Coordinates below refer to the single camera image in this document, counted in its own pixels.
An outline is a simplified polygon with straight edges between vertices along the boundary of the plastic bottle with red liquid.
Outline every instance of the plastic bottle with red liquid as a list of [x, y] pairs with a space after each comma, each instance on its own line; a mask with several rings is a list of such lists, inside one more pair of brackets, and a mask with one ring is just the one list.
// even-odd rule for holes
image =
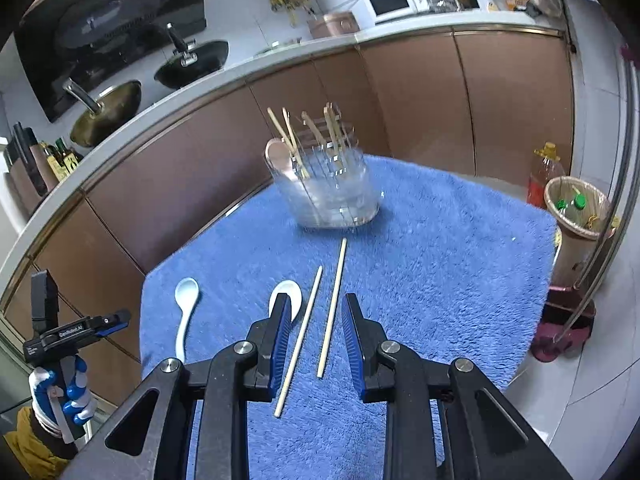
[[564, 168], [560, 164], [556, 145], [552, 142], [547, 142], [542, 150], [534, 150], [533, 153], [534, 158], [529, 175], [529, 188], [527, 189], [527, 204], [546, 209], [546, 184], [557, 176], [564, 176]]

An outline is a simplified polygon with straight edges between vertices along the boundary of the blue and white glove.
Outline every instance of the blue and white glove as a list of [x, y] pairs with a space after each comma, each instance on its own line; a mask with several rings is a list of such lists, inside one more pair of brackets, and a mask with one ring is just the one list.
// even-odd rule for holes
[[[97, 401], [91, 391], [86, 387], [86, 363], [80, 356], [75, 356], [75, 373], [68, 388], [66, 396], [70, 399], [62, 406], [62, 411], [74, 416], [74, 422], [82, 426], [95, 414]], [[58, 438], [63, 437], [63, 431], [56, 422], [55, 411], [60, 405], [59, 397], [63, 397], [63, 391], [53, 383], [56, 381], [56, 373], [37, 367], [29, 376], [31, 397], [33, 397], [33, 413], [40, 425], [47, 433]]]

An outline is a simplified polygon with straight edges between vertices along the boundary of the blue cloth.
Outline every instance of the blue cloth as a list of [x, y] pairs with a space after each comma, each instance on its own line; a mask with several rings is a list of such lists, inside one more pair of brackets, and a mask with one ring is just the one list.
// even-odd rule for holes
[[[548, 213], [452, 174], [368, 157], [382, 208], [353, 230], [304, 230], [274, 186], [165, 260], [142, 294], [143, 372], [173, 356], [180, 308], [175, 285], [202, 292], [186, 337], [197, 362], [245, 338], [267, 316], [274, 286], [292, 279], [304, 299], [322, 282], [281, 420], [272, 404], [248, 407], [252, 479], [382, 478], [385, 406], [364, 405], [351, 383], [340, 315], [327, 368], [316, 378], [340, 240], [348, 238], [340, 294], [357, 294], [365, 317], [421, 356], [465, 356], [505, 388], [542, 314], [553, 260]], [[300, 330], [293, 327], [287, 366]], [[436, 440], [442, 459], [437, 416]]]

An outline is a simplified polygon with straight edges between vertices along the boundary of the yellow bottle cap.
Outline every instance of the yellow bottle cap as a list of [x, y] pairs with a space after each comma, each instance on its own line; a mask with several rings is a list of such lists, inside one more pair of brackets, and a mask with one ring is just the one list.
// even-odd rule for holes
[[556, 162], [560, 161], [560, 157], [558, 156], [558, 150], [556, 149], [556, 145], [552, 142], [546, 142], [545, 147], [541, 150], [533, 150], [536, 155], [545, 156], [546, 158], [550, 158]]

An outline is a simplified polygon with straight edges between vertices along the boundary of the kitchen cabinet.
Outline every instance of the kitchen cabinet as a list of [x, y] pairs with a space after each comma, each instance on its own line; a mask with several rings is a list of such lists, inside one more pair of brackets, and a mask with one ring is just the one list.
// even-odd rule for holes
[[139, 357], [140, 297], [145, 276], [87, 202], [80, 202], [59, 225], [36, 256], [35, 264], [41, 270], [49, 269], [60, 296], [83, 316], [129, 310], [129, 327], [111, 338]]
[[[31, 325], [31, 274], [36, 271], [37, 269], [34, 266], [30, 266], [4, 313], [7, 321], [25, 339], [30, 339], [33, 336]], [[60, 325], [79, 319], [78, 314], [62, 298], [59, 299], [58, 303], [60, 306], [58, 313]], [[124, 329], [122, 332], [130, 330], [132, 330], [131, 327]], [[140, 383], [142, 376], [140, 363], [125, 354], [108, 339], [81, 349], [80, 355], [88, 365], [87, 375], [92, 392], [109, 402], [114, 404], [121, 403]]]
[[282, 108], [286, 108], [291, 114], [291, 125], [299, 130], [302, 127], [298, 120], [301, 113], [305, 111], [311, 118], [321, 118], [324, 105], [329, 100], [311, 62], [258, 79], [251, 83], [251, 90], [272, 135], [277, 138], [280, 134], [267, 115], [267, 108], [273, 109], [283, 127]]
[[329, 100], [340, 107], [344, 120], [353, 124], [362, 151], [391, 156], [380, 104], [360, 54], [348, 50], [316, 59], [314, 65]]
[[569, 171], [573, 91], [564, 40], [541, 34], [456, 34], [476, 136], [478, 176], [526, 186], [533, 150], [551, 141]]
[[269, 178], [271, 138], [248, 88], [179, 121], [124, 160], [88, 200], [149, 272], [222, 210]]
[[394, 158], [474, 174], [465, 81], [451, 34], [362, 49]]

